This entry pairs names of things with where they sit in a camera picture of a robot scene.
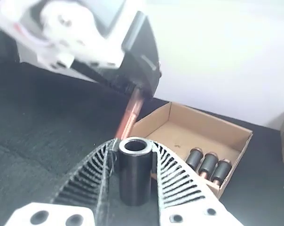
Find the white 3d-printed part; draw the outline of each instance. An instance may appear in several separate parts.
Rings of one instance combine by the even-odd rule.
[[[5,226],[95,226],[93,212],[84,207],[32,202],[17,209]]]

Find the cylinder hole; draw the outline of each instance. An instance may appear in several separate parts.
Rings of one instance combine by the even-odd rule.
[[[182,223],[183,217],[179,214],[174,214],[170,216],[169,220],[171,223]]]
[[[30,223],[32,225],[40,225],[47,220],[48,216],[49,216],[48,211],[45,210],[39,211],[30,218]]]
[[[142,140],[131,140],[124,147],[129,151],[137,152],[146,148],[146,143]]]

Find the copper-tipped cylinder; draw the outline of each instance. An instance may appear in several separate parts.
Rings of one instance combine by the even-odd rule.
[[[232,168],[232,164],[230,160],[228,159],[220,160],[217,163],[216,170],[214,171],[211,177],[211,180],[213,181],[213,183],[220,186],[225,180],[225,178],[227,177],[227,175],[229,174],[231,168]]]
[[[215,165],[218,161],[218,156],[214,152],[207,153],[205,155],[203,163],[199,167],[199,175],[202,178],[209,179],[214,171]]]
[[[131,95],[131,98],[129,99],[120,125],[117,129],[115,138],[123,140],[130,135],[140,113],[143,102],[144,98],[142,96],[142,92],[140,91],[140,89],[135,88]]]
[[[188,156],[186,163],[195,171],[203,156],[204,154],[201,148],[192,148],[190,150],[190,155]]]

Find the black rubber grip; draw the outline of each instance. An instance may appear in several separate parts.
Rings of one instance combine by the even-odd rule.
[[[186,163],[195,171],[203,156],[204,154],[200,148],[193,148],[190,151],[190,155],[188,156]]]
[[[218,180],[220,184],[223,183],[227,175],[229,174],[230,170],[232,168],[232,165],[224,160],[221,160],[218,162],[216,170],[214,171],[211,180]]]
[[[217,155],[214,153],[208,153],[205,155],[205,159],[201,166],[199,167],[198,172],[206,172],[207,178],[210,178],[211,174],[213,173],[213,170],[215,168],[215,165],[218,161]]]

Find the white wall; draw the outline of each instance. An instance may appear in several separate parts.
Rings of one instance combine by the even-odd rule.
[[[279,129],[284,4],[174,2],[149,7],[163,72],[156,97]]]

